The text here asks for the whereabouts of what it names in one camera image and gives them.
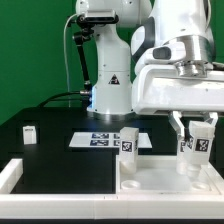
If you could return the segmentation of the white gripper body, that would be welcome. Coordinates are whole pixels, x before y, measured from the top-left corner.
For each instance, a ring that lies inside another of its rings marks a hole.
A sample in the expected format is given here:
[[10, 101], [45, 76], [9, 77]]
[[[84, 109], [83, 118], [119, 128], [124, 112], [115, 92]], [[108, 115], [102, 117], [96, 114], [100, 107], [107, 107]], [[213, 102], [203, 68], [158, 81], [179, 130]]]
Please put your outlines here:
[[132, 87], [136, 114], [224, 113], [224, 72], [208, 71], [205, 77], [180, 76], [175, 63], [185, 56], [183, 42], [150, 48], [142, 54], [135, 66]]

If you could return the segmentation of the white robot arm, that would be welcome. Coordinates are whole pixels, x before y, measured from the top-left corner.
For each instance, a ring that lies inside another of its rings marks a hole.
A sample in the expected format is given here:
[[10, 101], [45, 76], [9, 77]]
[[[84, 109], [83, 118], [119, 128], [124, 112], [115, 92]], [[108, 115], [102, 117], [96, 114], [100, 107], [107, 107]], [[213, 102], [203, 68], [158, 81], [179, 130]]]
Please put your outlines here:
[[76, 13], [97, 46], [90, 113], [224, 113], [209, 0], [77, 0]]

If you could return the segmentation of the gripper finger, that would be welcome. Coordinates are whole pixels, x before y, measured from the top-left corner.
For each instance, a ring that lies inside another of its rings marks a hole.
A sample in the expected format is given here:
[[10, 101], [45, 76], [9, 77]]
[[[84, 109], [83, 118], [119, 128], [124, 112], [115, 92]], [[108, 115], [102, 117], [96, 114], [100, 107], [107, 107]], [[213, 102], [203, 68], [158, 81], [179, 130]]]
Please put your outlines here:
[[179, 111], [171, 111], [168, 115], [169, 122], [176, 132], [178, 139], [185, 138], [185, 127], [181, 121], [182, 113]]
[[209, 124], [212, 127], [215, 127], [218, 122], [218, 113], [217, 112], [206, 112], [203, 115], [204, 123]]

